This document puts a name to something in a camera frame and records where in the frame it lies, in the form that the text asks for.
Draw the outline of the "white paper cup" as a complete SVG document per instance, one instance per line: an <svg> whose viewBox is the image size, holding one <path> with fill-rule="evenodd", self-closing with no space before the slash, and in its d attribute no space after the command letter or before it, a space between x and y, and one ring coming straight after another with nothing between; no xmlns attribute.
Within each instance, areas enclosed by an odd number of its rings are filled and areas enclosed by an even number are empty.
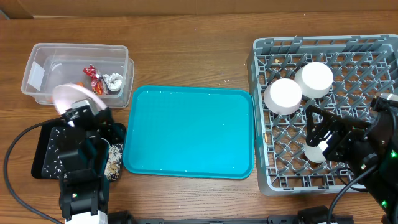
<svg viewBox="0 0 398 224"><path fill-rule="evenodd" d="M326 161L323 152L328 147L328 144L325 141L321 141L318 146L312 147L307 144L304 145L304 154L308 160L314 163L322 163Z"/></svg>

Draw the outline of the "pink bowl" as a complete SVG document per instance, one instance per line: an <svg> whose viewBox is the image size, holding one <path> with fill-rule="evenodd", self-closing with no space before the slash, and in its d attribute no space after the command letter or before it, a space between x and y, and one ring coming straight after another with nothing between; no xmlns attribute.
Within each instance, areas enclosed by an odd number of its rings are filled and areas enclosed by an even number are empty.
<svg viewBox="0 0 398 224"><path fill-rule="evenodd" d="M266 107L279 115L296 112L301 104L302 90L293 80L281 78L270 84L264 92Z"/></svg>

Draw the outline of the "white tissue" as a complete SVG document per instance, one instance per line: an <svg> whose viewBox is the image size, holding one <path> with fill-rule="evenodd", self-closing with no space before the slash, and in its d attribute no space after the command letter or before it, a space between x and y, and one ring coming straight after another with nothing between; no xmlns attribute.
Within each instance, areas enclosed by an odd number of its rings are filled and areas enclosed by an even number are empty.
<svg viewBox="0 0 398 224"><path fill-rule="evenodd" d="M118 73L112 73L111 75L103 74L104 82L109 91L119 91L123 83L123 77Z"/></svg>

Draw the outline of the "white bowl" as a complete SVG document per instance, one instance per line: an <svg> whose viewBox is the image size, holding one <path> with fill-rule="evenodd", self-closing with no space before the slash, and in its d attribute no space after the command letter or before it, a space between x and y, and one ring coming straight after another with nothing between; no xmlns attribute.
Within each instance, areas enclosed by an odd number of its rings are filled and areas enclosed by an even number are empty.
<svg viewBox="0 0 398 224"><path fill-rule="evenodd" d="M322 98L327 95L333 83L333 72L320 62L311 62L300 68L294 81L307 98Z"/></svg>

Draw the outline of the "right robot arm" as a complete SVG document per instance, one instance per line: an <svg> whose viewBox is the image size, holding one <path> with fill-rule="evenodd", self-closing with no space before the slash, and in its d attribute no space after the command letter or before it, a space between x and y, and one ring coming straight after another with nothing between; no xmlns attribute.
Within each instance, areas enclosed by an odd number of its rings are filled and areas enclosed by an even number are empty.
<svg viewBox="0 0 398 224"><path fill-rule="evenodd" d="M332 201L327 223L338 222L333 210L354 184L365 186L384 210L383 223L397 223L397 102L377 97L371 109L377 112L372 123L341 118L313 105L306 109L306 143L324 143L325 158L348 164L355 176Z"/></svg>

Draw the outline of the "red snack wrapper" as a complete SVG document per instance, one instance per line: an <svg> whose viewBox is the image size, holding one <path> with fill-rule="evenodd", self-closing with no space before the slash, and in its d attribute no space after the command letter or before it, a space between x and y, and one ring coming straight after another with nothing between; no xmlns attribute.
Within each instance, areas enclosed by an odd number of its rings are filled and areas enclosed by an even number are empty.
<svg viewBox="0 0 398 224"><path fill-rule="evenodd" d="M106 82L101 72L96 67L93 65L85 67L83 73L90 77L90 85L96 95L108 95Z"/></svg>

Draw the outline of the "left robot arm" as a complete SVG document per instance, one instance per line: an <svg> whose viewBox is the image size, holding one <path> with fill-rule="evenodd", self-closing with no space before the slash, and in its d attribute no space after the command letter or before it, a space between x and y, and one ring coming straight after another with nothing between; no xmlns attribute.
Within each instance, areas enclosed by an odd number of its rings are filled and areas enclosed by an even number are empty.
<svg viewBox="0 0 398 224"><path fill-rule="evenodd" d="M109 180L104 175L110 143L99 130L114 120L106 108L94 114L89 106L69 109L63 115L74 122L58 140L60 174L59 204L66 223L107 223Z"/></svg>

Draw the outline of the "white plate with food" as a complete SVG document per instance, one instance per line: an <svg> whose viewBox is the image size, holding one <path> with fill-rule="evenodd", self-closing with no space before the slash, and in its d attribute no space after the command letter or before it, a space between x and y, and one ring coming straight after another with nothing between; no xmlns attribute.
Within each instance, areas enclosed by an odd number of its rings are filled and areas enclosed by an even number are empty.
<svg viewBox="0 0 398 224"><path fill-rule="evenodd" d="M72 108L72 104L86 98L91 98L100 111L107 108L106 104L96 94L77 84L69 83L56 86L52 93L53 104L59 115Z"/></svg>

